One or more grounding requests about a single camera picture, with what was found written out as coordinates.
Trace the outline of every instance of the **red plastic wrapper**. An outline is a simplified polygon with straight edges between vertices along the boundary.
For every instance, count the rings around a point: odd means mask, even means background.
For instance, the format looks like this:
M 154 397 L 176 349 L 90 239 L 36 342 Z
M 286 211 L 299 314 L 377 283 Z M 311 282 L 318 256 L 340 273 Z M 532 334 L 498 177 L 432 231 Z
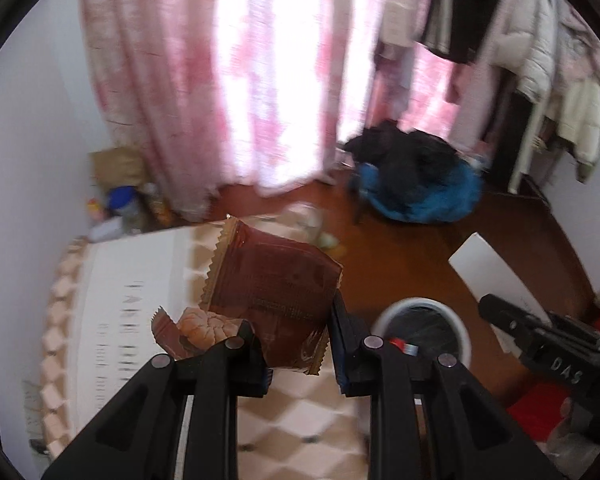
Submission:
M 235 335 L 247 320 L 269 367 L 317 374 L 341 274 L 340 264 L 315 246 L 229 218 L 216 245 L 200 307 L 187 308 L 177 325 L 161 311 L 152 330 L 162 348 L 176 350 L 182 358 Z

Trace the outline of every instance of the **red cloth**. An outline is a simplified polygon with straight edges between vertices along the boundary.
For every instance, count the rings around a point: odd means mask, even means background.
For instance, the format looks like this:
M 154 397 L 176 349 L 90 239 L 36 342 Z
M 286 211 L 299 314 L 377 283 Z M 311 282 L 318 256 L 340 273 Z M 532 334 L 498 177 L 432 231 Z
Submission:
M 594 323 L 594 327 L 600 330 L 600 318 Z M 568 396 L 566 387 L 542 382 L 533 386 L 507 411 L 528 436 L 538 442 L 545 442 L 549 433 L 562 420 L 560 406 Z

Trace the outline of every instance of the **brown floor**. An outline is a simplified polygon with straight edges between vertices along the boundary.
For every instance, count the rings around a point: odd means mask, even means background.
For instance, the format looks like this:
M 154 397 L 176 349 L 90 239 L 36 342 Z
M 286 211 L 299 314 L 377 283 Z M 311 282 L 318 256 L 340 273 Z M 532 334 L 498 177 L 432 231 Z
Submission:
M 477 303 L 448 264 L 473 232 L 480 233 L 548 310 L 580 316 L 592 291 L 564 234 L 539 200 L 485 193 L 476 211 L 455 224 L 438 226 L 393 222 L 371 208 L 354 225 L 354 200 L 338 185 L 314 182 L 282 196 L 259 197 L 252 187 L 227 186 L 214 203 L 211 220 L 273 213 L 296 201 L 326 212 L 325 229 L 347 249 L 342 295 L 350 312 L 369 323 L 395 301 L 423 296 L 441 301 L 462 318 L 472 340 L 472 372 L 497 398 L 508 403 L 531 378 L 510 354 L 503 354 L 479 316 Z

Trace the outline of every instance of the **floral curtain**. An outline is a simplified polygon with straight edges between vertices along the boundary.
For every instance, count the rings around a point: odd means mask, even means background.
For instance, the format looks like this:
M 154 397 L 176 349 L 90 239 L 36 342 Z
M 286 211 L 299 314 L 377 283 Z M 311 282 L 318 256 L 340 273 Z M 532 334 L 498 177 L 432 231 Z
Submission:
M 82 0 L 114 142 L 191 220 L 221 184 L 270 194 L 324 174 L 362 124 L 381 4 Z

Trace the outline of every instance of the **wall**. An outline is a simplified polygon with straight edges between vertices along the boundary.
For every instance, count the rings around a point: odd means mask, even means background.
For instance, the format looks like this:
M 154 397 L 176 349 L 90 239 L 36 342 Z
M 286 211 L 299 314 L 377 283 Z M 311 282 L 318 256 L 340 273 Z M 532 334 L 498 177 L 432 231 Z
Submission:
M 39 381 L 54 267 L 88 228 L 88 152 L 108 144 L 78 17 L 78 0 L 40 0 L 0 51 L 0 430 L 27 480 L 22 380 Z
M 541 178 L 539 164 L 532 172 Z M 571 155 L 563 155 L 550 181 L 542 188 L 552 213 L 580 257 L 594 290 L 600 290 L 600 160 L 586 184 L 576 180 Z

